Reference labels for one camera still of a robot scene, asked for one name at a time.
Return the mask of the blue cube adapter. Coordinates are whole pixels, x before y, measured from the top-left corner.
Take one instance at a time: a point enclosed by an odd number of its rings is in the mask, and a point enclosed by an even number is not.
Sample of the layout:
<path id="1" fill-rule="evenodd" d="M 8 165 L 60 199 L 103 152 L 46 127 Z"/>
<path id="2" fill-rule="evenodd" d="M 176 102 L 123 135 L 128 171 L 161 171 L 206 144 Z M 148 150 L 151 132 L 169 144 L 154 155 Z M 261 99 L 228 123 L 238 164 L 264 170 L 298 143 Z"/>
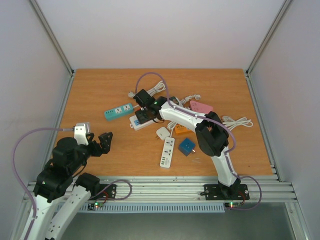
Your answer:
<path id="1" fill-rule="evenodd" d="M 186 157 L 195 151 L 196 144 L 189 138 L 185 138 L 178 146 L 178 150 Z"/>

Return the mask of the dark green cube adapter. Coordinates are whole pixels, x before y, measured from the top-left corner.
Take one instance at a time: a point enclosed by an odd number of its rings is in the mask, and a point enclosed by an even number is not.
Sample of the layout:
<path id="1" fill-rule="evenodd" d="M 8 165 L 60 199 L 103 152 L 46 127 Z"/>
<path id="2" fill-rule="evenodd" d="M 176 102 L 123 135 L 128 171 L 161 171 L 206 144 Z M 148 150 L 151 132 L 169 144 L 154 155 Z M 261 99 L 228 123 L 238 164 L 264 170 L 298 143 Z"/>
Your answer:
<path id="1" fill-rule="evenodd" d="M 179 104 L 180 104 L 180 101 L 179 101 L 176 97 L 174 97 L 174 96 L 170 97 L 169 99 L 170 99 L 173 103 L 175 103 L 176 105 L 179 105 Z"/>

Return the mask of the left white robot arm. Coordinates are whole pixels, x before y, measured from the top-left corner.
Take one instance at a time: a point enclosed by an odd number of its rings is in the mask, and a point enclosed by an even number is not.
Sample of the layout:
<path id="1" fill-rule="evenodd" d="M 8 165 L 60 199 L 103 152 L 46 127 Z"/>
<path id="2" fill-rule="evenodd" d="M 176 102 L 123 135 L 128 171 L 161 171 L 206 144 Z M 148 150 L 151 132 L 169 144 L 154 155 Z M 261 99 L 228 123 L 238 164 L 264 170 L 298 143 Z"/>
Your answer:
<path id="1" fill-rule="evenodd" d="M 96 142 L 93 133 L 64 137 L 52 150 L 52 158 L 36 178 L 32 192 L 22 182 L 15 165 L 17 145 L 11 152 L 11 168 L 31 201 L 31 213 L 20 235 L 22 240 L 59 240 L 79 208 L 101 193 L 100 179 L 90 173 L 79 174 L 90 157 L 108 154 L 112 132 L 101 134 Z"/>

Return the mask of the long white multicolour power strip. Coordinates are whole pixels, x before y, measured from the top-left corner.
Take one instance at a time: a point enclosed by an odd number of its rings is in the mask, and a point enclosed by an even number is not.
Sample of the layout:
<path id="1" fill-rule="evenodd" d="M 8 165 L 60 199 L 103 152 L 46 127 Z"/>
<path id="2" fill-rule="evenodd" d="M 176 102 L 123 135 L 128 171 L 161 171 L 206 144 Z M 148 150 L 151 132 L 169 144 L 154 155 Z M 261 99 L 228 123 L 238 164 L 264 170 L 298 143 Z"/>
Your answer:
<path id="1" fill-rule="evenodd" d="M 138 118 L 135 115 L 131 116 L 129 118 L 129 121 L 130 121 L 129 126 L 135 131 L 138 131 L 138 130 L 141 130 L 143 128 L 146 128 L 146 127 L 148 127 L 148 126 L 150 126 L 150 125 L 155 123 L 153 120 L 149 120 L 149 121 L 147 121 L 145 123 L 140 123 Z"/>

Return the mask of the pink triangular power strip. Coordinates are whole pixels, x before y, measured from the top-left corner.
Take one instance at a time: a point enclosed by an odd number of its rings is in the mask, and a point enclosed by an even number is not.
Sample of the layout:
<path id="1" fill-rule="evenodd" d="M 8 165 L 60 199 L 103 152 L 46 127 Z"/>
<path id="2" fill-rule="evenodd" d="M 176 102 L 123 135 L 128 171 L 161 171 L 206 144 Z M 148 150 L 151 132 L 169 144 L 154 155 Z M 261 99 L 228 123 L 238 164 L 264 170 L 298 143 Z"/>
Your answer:
<path id="1" fill-rule="evenodd" d="M 190 109 L 194 112 L 208 114 L 213 111 L 213 107 L 204 103 L 200 103 L 194 100 L 189 102 Z"/>

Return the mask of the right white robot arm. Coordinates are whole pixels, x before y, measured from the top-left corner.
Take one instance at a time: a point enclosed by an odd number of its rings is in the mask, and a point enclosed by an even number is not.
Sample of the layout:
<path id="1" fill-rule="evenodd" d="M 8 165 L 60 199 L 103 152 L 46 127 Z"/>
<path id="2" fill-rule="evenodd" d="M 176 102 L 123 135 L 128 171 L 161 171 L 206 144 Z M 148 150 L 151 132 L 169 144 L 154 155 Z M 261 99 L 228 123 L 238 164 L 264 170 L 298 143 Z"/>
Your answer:
<path id="1" fill-rule="evenodd" d="M 193 131 L 200 150 L 212 159 L 218 174 L 221 194 L 225 198 L 234 197 L 238 191 L 240 180 L 230 160 L 228 138 L 235 137 L 220 121 L 215 112 L 199 113 L 179 106 L 174 100 L 160 96 L 155 99 L 144 89 L 133 97 L 147 115 L 158 120 L 172 121 Z"/>

